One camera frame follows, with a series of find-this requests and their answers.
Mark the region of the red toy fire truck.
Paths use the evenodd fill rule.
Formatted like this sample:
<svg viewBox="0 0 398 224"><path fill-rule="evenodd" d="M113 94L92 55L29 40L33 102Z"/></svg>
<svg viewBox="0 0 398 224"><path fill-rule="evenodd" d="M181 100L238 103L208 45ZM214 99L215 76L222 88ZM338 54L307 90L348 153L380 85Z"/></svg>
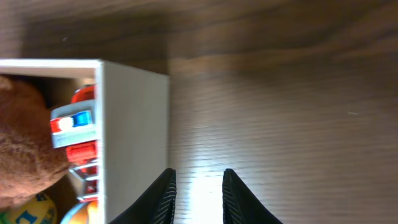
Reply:
<svg viewBox="0 0 398 224"><path fill-rule="evenodd" d="M98 199L98 149L96 133L95 86L80 88L71 102L51 111L53 147L64 149L72 163L69 172L82 184L77 199Z"/></svg>

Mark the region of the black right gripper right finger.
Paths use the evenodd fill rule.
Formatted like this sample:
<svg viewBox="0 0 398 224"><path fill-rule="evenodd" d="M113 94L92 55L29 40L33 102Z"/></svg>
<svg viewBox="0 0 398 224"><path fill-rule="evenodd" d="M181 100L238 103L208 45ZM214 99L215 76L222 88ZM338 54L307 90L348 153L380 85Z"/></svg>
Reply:
<svg viewBox="0 0 398 224"><path fill-rule="evenodd" d="M223 174L224 224L282 224L232 169Z"/></svg>

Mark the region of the brown plush toy with carrot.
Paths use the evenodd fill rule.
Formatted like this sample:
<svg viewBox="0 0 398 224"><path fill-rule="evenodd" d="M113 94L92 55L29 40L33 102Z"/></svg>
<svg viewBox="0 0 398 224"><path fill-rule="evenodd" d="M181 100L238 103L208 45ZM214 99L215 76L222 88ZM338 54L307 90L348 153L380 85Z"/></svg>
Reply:
<svg viewBox="0 0 398 224"><path fill-rule="evenodd" d="M30 83L1 77L1 210L18 207L59 181L66 154L52 145L50 111Z"/></svg>

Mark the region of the white cardboard box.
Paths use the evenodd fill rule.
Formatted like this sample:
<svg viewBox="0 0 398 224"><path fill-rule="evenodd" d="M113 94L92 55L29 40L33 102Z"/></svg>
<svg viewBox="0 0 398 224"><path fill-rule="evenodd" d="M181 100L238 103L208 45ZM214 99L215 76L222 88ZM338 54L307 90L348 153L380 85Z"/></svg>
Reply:
<svg viewBox="0 0 398 224"><path fill-rule="evenodd" d="M2 59L1 73L94 79L100 223L125 211L167 168L168 76L98 59Z"/></svg>

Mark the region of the blue and yellow duck toy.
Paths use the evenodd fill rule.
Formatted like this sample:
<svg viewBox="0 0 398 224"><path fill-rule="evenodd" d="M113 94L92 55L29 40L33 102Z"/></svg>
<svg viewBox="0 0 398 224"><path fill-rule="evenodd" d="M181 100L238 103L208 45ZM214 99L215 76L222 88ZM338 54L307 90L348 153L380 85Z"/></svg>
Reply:
<svg viewBox="0 0 398 224"><path fill-rule="evenodd" d="M101 224L98 201L80 202L71 208L60 221L61 224Z"/></svg>

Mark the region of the yellow ball with blue letters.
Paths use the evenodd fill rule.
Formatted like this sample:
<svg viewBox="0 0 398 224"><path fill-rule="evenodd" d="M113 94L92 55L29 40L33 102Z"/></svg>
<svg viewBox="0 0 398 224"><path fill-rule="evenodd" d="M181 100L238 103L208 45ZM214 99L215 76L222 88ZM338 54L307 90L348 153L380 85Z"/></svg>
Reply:
<svg viewBox="0 0 398 224"><path fill-rule="evenodd" d="M1 213L1 224L56 224L57 208L53 200L39 193L27 203Z"/></svg>

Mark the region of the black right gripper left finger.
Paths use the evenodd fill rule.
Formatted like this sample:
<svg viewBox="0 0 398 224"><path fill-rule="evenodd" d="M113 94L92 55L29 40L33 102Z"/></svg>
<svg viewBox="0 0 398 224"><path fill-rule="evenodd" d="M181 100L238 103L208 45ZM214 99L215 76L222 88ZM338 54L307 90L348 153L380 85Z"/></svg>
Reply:
<svg viewBox="0 0 398 224"><path fill-rule="evenodd" d="M176 196L176 170L167 168L110 224L173 224Z"/></svg>

